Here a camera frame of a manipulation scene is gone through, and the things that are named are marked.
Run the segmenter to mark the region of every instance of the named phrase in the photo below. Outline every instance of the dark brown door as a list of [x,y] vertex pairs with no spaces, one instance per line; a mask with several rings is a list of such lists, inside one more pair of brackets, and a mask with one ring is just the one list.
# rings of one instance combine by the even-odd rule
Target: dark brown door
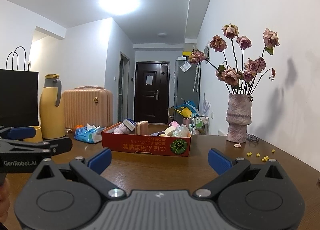
[[170,62],[137,62],[134,121],[168,123]]

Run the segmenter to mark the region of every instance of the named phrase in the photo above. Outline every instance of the eyeglasses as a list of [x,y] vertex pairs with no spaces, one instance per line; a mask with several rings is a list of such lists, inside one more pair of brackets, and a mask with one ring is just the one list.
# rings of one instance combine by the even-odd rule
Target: eyeglasses
[[254,141],[254,142],[258,142],[258,143],[259,143],[259,139],[258,139],[256,136],[254,136],[254,135],[252,135],[252,134],[248,134],[248,133],[247,133],[247,140],[248,140],[248,141]]

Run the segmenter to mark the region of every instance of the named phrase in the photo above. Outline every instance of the green pumpkin picture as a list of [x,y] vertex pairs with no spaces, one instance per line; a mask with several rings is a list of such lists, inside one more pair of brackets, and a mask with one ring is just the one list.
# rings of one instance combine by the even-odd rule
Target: green pumpkin picture
[[188,143],[183,139],[175,140],[170,145],[171,152],[176,155],[181,155],[185,153],[185,151],[187,150],[187,147],[188,147]]

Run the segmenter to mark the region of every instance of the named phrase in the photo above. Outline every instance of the pink textured vase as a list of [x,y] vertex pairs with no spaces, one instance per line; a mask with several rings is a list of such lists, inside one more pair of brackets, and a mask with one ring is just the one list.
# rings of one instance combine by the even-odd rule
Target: pink textured vase
[[247,139],[247,126],[251,124],[251,96],[229,94],[226,121],[229,123],[227,140],[243,143]]

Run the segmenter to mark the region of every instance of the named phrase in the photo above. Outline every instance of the doorway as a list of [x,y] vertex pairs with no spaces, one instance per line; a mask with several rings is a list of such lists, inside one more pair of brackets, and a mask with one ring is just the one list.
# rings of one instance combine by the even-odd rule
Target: doorway
[[129,59],[121,54],[118,87],[118,122],[128,117]]
[[170,62],[137,62],[134,120],[168,123]]

